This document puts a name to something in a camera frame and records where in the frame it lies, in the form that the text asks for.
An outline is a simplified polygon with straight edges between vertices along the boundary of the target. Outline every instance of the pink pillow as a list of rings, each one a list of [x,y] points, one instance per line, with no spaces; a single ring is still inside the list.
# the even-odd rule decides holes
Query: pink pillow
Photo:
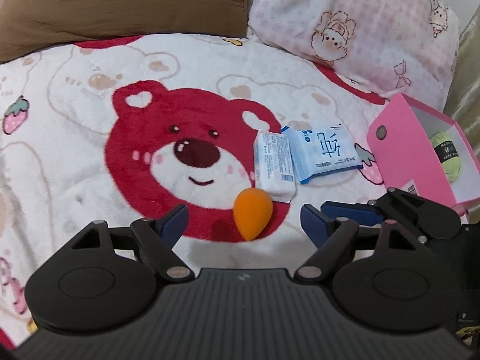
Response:
[[[442,110],[458,50],[442,0],[251,0],[249,25],[266,44],[320,62],[390,98]]]

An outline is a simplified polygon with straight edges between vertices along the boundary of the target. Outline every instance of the metal screw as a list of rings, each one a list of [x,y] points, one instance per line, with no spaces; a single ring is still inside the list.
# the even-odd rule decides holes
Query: metal screw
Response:
[[[378,128],[377,128],[377,138],[378,138],[378,140],[384,140],[386,136],[387,136],[387,127],[378,126]]]
[[[322,275],[322,270],[316,266],[306,265],[298,270],[298,274],[305,279],[316,279]]]
[[[166,270],[168,276],[172,279],[184,279],[190,274],[191,270],[186,266],[172,266]]]

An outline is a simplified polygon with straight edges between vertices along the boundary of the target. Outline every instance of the blue gripper pad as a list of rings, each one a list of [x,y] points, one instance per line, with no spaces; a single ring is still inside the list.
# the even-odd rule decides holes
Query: blue gripper pad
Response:
[[[156,221],[155,232],[172,249],[187,229],[189,222],[188,208],[179,204]]]
[[[335,222],[311,204],[302,206],[300,224],[305,234],[317,248],[321,247],[335,231]]]
[[[378,213],[377,209],[369,204],[325,202],[320,207],[320,210],[332,219],[345,216],[362,226],[373,226],[382,223],[384,220],[384,217]]]

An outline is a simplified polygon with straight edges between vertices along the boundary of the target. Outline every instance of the bear blanket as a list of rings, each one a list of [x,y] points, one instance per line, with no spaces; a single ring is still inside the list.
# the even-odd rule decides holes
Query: bear blanket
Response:
[[[366,145],[384,104],[327,67],[204,35],[69,44],[0,66],[0,338],[18,345],[30,334],[26,281],[97,219],[127,226],[184,203],[190,224],[174,252],[196,272],[294,270],[315,250],[303,204],[385,193]],[[364,168],[297,185],[260,237],[243,242],[232,205],[254,186],[257,130],[318,123],[345,126]]]

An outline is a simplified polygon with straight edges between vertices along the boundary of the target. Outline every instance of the blue wet wipes package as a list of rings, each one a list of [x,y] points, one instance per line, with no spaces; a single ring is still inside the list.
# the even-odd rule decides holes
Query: blue wet wipes package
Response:
[[[282,134],[289,138],[293,168],[301,184],[315,176],[363,168],[341,125],[301,131],[285,126]]]

